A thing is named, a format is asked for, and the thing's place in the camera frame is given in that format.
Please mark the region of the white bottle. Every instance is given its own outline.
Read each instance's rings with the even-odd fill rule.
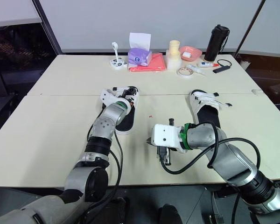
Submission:
[[[199,68],[209,68],[209,67],[216,67],[219,66],[219,64],[216,63],[209,63],[209,62],[200,62],[197,64]]]

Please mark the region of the white table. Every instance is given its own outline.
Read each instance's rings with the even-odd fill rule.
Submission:
[[[205,76],[194,73],[189,79],[178,76],[176,71],[114,70],[109,64],[111,59],[114,59],[114,56],[59,55],[28,95],[98,96],[102,89],[131,85],[137,86],[141,95],[188,94],[193,89],[220,93],[251,93],[253,89],[260,89],[231,55],[217,57],[217,60],[227,59],[232,62],[229,70],[215,74],[212,71],[214,68],[204,68]],[[201,58],[190,64],[195,65],[200,61]]]
[[[180,175],[166,173],[156,158],[156,148],[146,143],[156,123],[175,125],[192,122],[187,95],[140,96],[134,130],[119,135],[124,151],[121,185],[219,183],[223,179],[208,169],[204,156]],[[260,170],[269,178],[280,179],[280,112],[261,93],[220,94],[219,100],[232,103],[219,118],[227,137],[253,141],[261,153]],[[89,126],[99,113],[98,96],[26,96],[0,130],[0,186],[63,187],[64,180],[84,151]],[[254,150],[234,142],[252,161]],[[116,155],[119,148],[113,141]],[[192,160],[199,150],[173,152],[172,170]],[[110,156],[109,185],[117,178]]]

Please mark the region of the bottle lid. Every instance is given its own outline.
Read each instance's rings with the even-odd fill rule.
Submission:
[[[212,30],[213,34],[216,35],[224,35],[227,36],[229,34],[229,29],[227,27],[223,27],[220,24],[215,26],[215,28]]]

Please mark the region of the pink cloth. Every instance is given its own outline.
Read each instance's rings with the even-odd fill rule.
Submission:
[[[153,53],[151,62],[147,67],[138,65],[129,68],[130,71],[163,71],[165,69],[166,65],[162,53]]]

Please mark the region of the tape roll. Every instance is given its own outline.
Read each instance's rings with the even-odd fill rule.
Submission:
[[[193,74],[193,70],[190,68],[182,67],[177,70],[177,74],[183,78],[190,78]]]

